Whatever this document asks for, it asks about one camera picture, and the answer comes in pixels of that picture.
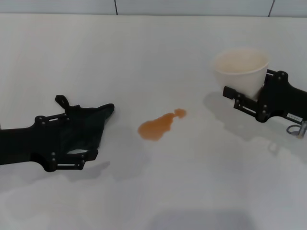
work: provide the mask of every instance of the paper cup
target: paper cup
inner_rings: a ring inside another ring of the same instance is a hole
[[[253,98],[262,87],[268,69],[268,58],[253,48],[236,48],[219,54],[213,62],[219,85],[231,87]]]

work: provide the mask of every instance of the black plastic mount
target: black plastic mount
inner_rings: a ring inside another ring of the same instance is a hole
[[[0,164],[34,161],[47,172],[82,170],[93,161],[104,130],[105,121],[114,111],[113,104],[98,108],[70,106],[62,95],[56,102],[65,113],[37,116],[31,127],[0,130]],[[86,150],[72,154],[72,150]]]
[[[234,108],[251,115],[259,122],[280,116],[298,124],[307,120],[307,92],[290,85],[288,74],[267,70],[267,75],[257,96],[257,101],[236,90],[224,87],[223,96],[235,100]]]

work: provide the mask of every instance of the white table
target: white table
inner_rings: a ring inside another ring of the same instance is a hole
[[[307,90],[307,19],[0,15],[2,128],[61,113],[57,94],[116,106],[84,170],[0,166],[0,229],[305,230],[307,141],[222,97],[210,62],[235,46]],[[161,140],[139,137],[177,108]]]

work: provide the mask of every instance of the orange liquid spill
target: orange liquid spill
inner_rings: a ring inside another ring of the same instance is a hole
[[[140,125],[138,133],[145,140],[158,141],[165,132],[171,130],[174,117],[181,119],[186,114],[187,112],[184,109],[176,109],[174,113],[168,113],[153,121],[144,122]]]

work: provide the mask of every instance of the tiled wall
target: tiled wall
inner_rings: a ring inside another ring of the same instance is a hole
[[[0,0],[0,12],[307,17],[307,0]]]

